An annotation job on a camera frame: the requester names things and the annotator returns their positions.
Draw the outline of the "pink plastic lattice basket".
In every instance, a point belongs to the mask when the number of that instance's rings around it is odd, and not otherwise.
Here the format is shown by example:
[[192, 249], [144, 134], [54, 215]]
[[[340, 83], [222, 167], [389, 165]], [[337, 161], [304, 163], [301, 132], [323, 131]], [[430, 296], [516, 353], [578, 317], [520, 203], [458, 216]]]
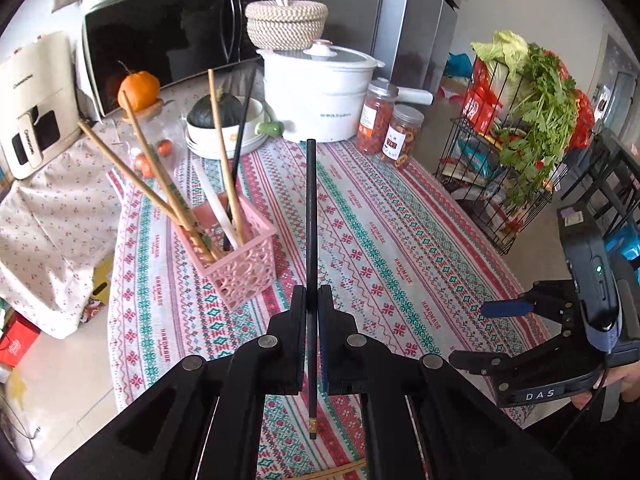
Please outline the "pink plastic lattice basket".
[[205, 262], [194, 252], [183, 230], [175, 226], [172, 228], [196, 274], [213, 286], [215, 294], [229, 310], [242, 307], [277, 278], [273, 255], [277, 229], [245, 196], [240, 195], [239, 201], [248, 241], [217, 262]]

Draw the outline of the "patterned bamboo chopstick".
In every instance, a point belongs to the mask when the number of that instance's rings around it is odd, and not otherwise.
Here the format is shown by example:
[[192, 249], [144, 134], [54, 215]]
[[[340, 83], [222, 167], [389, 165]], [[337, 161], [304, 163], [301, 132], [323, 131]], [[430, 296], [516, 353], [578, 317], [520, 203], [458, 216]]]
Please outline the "patterned bamboo chopstick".
[[140, 143], [142, 151], [144, 151], [144, 154], [153, 169], [156, 180], [160, 182], [160, 187], [163, 189], [168, 199], [168, 204], [169, 206], [171, 206], [171, 210], [177, 216], [180, 226], [182, 227], [183, 231], [186, 232], [186, 235], [189, 237], [189, 240], [195, 247], [195, 252], [199, 256], [202, 256], [206, 262], [213, 263], [218, 261], [222, 256], [222, 252], [215, 247], [209, 247], [206, 245], [203, 235], [198, 230], [198, 227], [194, 222], [194, 217], [193, 214], [191, 214], [190, 209], [183, 205], [183, 202], [172, 190], [172, 180], [168, 176], [168, 173], [165, 171], [163, 164], [160, 162], [160, 159], [155, 155], [155, 152], [152, 150], [151, 145], [146, 140], [146, 137], [138, 122], [136, 113], [132, 109], [127, 93], [125, 91], [122, 92], [122, 100], [124, 101], [125, 110], [131, 122], [132, 128], [134, 129], [134, 134], [136, 135]]

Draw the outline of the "black chopstick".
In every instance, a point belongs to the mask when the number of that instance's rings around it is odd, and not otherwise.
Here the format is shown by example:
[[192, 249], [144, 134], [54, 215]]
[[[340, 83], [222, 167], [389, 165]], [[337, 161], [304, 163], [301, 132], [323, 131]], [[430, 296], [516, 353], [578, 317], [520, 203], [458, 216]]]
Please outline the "black chopstick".
[[317, 167], [316, 141], [306, 142], [306, 346], [308, 374], [308, 432], [311, 440], [317, 439], [318, 408], [318, 350], [317, 350], [317, 307], [318, 307], [318, 235], [317, 235]]
[[240, 166], [240, 158], [242, 151], [242, 144], [244, 138], [244, 128], [247, 120], [248, 110], [250, 109], [250, 99], [252, 98], [252, 91], [255, 83], [258, 66], [254, 65], [250, 71], [250, 78], [248, 78], [247, 92], [243, 100], [242, 114], [239, 121], [238, 135], [236, 136], [234, 154], [232, 159], [231, 179], [233, 183], [233, 191], [236, 191], [236, 182], [238, 182], [238, 172]]

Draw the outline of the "white plastic spoon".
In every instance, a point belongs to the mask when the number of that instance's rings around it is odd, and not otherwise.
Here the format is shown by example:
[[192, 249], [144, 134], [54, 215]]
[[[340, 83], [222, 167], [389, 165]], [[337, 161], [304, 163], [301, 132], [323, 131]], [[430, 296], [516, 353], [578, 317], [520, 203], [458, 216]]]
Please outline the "white plastic spoon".
[[224, 235], [227, 237], [230, 246], [233, 249], [239, 248], [239, 237], [236, 235], [232, 222], [226, 213], [226, 208], [224, 208], [224, 205], [218, 198], [217, 193], [214, 191], [214, 188], [207, 179], [203, 166], [199, 162], [192, 162], [192, 167], [195, 174], [198, 176], [198, 180], [200, 180], [201, 188], [204, 192], [207, 203], [209, 203], [209, 207], [213, 211], [218, 224], [224, 231]]

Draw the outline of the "brown wooden chopstick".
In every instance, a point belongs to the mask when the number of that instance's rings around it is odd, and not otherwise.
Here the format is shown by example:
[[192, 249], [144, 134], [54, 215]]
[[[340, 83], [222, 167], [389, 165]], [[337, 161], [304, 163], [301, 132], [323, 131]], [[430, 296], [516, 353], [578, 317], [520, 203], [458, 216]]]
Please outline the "brown wooden chopstick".
[[[182, 227], [179, 224], [177, 216], [174, 214], [174, 212], [171, 210], [171, 206], [169, 206], [168, 204], [168, 200], [163, 200], [157, 194], [157, 192], [153, 191], [152, 188], [149, 187], [149, 185], [147, 185], [141, 178], [139, 178], [134, 170], [127, 166], [122, 161], [122, 159], [118, 155], [116, 155], [115, 152], [111, 148], [109, 148], [105, 144], [105, 142], [92, 130], [92, 128], [88, 126], [86, 122], [84, 122], [83, 120], [78, 120], [77, 125], [83, 133], [85, 133], [91, 140], [93, 140], [100, 151], [113, 163], [113, 165], [119, 170], [119, 172], [126, 178], [128, 178], [129, 181], [139, 191], [141, 191], [155, 206], [157, 206], [157, 208], [160, 208], [160, 211], [163, 212], [175, 226], [178, 226], [180, 231], [183, 231]], [[179, 197], [179, 193], [177, 192], [177, 188], [174, 184], [172, 184], [172, 190]]]

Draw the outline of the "light wooden chopstick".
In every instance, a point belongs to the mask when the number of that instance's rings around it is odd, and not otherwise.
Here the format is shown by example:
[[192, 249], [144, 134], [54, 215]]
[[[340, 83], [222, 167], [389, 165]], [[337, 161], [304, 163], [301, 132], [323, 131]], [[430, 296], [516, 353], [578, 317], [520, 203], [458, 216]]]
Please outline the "light wooden chopstick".
[[227, 156], [226, 144], [224, 144], [224, 135], [222, 134], [219, 107], [216, 97], [215, 74], [211, 68], [207, 70], [207, 80], [209, 88], [210, 107], [212, 108], [214, 126], [216, 131], [216, 141], [220, 153], [220, 166], [222, 170], [222, 176], [224, 177], [224, 189], [227, 192], [228, 204], [230, 206], [232, 214], [232, 226], [235, 229], [236, 235], [239, 237], [240, 246], [243, 246], [246, 243], [246, 240], [243, 226], [242, 209], [238, 199], [238, 193], [236, 191], [233, 191], [231, 169]]
[[351, 472], [362, 469], [367, 466], [367, 461], [362, 458], [361, 460], [355, 460], [354, 462], [350, 462], [348, 464], [344, 464], [341, 466], [336, 466], [330, 469], [315, 471], [311, 474], [304, 474], [300, 477], [292, 478], [291, 480], [326, 480], [332, 479], [335, 477], [344, 476], [344, 474], [350, 474]]

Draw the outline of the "blue plastic stool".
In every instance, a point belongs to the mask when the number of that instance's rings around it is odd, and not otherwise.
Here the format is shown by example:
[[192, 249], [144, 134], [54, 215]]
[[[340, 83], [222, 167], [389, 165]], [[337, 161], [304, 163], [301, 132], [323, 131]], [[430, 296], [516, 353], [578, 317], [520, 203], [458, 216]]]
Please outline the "blue plastic stool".
[[626, 223], [604, 238], [612, 272], [619, 280], [639, 283], [639, 227]]

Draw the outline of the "short jar brown snacks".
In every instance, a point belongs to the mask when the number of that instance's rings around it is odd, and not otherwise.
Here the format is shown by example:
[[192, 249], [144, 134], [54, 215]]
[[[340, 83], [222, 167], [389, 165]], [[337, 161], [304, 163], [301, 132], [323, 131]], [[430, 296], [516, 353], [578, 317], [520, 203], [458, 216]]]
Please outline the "short jar brown snacks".
[[384, 162], [396, 168], [408, 164], [423, 122], [424, 115], [420, 110], [406, 104], [395, 105], [382, 145], [381, 156]]

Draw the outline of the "yellow cardboard box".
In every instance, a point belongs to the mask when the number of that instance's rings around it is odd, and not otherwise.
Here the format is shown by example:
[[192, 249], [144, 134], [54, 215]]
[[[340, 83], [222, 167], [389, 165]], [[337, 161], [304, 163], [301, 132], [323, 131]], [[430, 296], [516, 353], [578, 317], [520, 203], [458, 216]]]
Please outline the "yellow cardboard box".
[[105, 257], [93, 271], [93, 291], [82, 311], [81, 324], [88, 323], [108, 305], [114, 255]]

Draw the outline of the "tall jar red snacks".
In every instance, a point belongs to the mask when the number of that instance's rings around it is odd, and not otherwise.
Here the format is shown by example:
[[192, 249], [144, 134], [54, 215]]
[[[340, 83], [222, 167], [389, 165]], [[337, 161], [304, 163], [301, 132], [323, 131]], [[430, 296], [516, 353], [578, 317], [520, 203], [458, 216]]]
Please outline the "tall jar red snacks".
[[381, 151], [398, 93], [398, 88], [386, 79], [369, 82], [356, 137], [360, 153], [374, 155]]

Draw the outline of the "white floral side cloth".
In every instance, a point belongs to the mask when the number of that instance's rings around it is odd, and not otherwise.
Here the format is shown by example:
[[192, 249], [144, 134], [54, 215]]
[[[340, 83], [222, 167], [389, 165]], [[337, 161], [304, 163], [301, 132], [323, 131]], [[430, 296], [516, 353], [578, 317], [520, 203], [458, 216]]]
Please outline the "white floral side cloth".
[[115, 248], [110, 164], [82, 136], [1, 201], [1, 298], [56, 339], [78, 329], [94, 268]]

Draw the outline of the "white electric cooking pot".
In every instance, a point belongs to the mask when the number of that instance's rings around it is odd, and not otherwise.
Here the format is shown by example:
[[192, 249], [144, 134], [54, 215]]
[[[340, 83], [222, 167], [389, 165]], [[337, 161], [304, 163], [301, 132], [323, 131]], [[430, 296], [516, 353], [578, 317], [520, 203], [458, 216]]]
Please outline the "white electric cooking pot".
[[341, 142], [356, 136], [374, 72], [384, 63], [328, 40], [306, 50], [259, 49], [265, 103], [284, 125], [283, 139]]

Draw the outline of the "orange tangerine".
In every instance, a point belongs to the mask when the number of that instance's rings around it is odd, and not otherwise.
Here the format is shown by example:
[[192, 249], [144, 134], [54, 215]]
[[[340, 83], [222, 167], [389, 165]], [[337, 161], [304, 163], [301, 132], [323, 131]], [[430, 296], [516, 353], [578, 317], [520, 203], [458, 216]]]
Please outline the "orange tangerine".
[[127, 75], [118, 89], [118, 104], [125, 107], [126, 96], [134, 112], [141, 112], [153, 105], [160, 95], [160, 81], [146, 70], [133, 72], [124, 63], [122, 67]]

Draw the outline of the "grey refrigerator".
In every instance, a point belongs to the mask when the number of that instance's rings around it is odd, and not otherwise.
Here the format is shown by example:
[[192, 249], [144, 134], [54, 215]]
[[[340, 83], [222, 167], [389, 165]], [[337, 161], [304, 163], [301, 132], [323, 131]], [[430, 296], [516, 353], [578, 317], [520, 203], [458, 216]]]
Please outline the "grey refrigerator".
[[324, 39], [382, 61], [376, 74], [393, 84], [437, 91], [461, 0], [314, 1], [329, 9]]

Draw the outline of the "cream air fryer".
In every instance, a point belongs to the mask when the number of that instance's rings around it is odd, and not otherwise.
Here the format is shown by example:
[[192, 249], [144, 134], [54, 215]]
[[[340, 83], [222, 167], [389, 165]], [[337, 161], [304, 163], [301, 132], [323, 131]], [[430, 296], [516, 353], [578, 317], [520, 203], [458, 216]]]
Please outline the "cream air fryer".
[[70, 42], [44, 35], [1, 63], [1, 151], [9, 172], [24, 180], [78, 138], [78, 107]]

